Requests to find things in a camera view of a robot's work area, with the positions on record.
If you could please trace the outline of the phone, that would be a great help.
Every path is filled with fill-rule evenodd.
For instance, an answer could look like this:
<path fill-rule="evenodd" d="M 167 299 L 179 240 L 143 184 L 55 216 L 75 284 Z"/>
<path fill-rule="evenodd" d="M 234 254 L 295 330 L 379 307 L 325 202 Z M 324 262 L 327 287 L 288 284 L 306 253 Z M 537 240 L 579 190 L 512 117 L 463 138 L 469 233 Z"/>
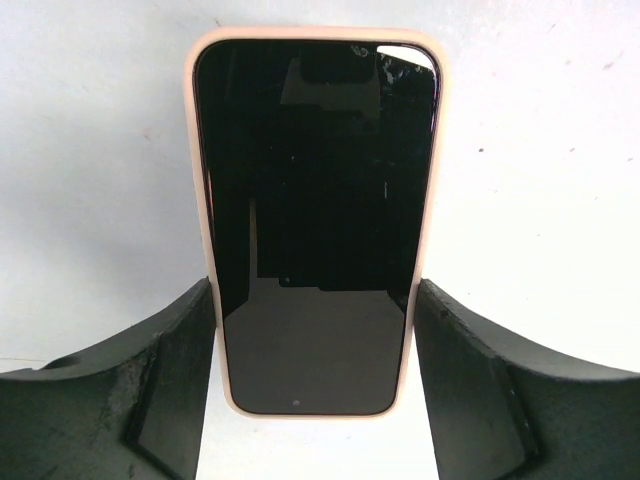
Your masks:
<path fill-rule="evenodd" d="M 386 414 L 434 205 L 441 49 L 411 30 L 223 27 L 184 78 L 227 402 Z"/>

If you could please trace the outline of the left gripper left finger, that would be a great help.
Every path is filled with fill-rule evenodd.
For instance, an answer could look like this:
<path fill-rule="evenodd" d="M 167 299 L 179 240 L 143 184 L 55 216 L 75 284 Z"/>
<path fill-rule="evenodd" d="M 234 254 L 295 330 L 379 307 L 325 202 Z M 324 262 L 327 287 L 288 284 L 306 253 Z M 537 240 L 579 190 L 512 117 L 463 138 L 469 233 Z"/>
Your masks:
<path fill-rule="evenodd" d="M 215 329 L 202 279 L 104 341 L 3 373 L 2 478 L 195 478 Z"/>

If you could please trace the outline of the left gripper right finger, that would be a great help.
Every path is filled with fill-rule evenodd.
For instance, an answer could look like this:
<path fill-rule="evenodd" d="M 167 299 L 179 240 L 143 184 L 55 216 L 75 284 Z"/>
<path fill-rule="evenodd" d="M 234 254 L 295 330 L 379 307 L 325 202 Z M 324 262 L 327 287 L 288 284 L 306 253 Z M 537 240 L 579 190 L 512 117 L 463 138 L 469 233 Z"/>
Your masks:
<path fill-rule="evenodd" d="M 639 377 L 537 344 L 420 284 L 414 335 L 442 479 L 635 479 Z"/>

